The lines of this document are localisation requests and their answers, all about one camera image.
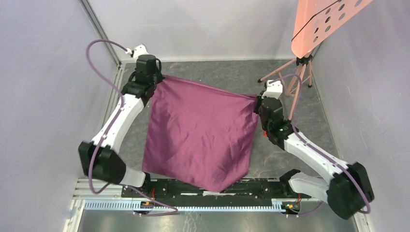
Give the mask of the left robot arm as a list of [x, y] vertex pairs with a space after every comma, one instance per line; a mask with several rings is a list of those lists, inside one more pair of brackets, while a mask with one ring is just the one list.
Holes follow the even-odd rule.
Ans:
[[83, 172], [88, 178], [133, 186], [134, 192], [140, 197], [151, 193], [152, 184], [145, 180], [146, 174], [128, 167], [118, 154], [131, 124], [163, 79], [159, 59], [150, 54], [137, 58], [135, 71], [124, 86], [114, 112], [90, 142], [79, 145]]

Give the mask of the purple cloth napkin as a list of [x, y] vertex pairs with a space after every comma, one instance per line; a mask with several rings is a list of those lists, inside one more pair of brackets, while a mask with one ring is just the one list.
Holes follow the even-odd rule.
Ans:
[[255, 95], [167, 76], [151, 99], [142, 170], [221, 192], [249, 172]]

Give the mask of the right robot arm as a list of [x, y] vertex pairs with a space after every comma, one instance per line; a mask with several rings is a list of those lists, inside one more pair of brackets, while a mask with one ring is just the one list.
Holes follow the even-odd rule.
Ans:
[[285, 120], [280, 100], [257, 97], [254, 112], [260, 117], [269, 141], [298, 157], [319, 177], [292, 169], [280, 177], [279, 191], [285, 197], [304, 194], [328, 204], [342, 219], [356, 213], [369, 214], [375, 196], [366, 168], [335, 158], [310, 141], [290, 120]]

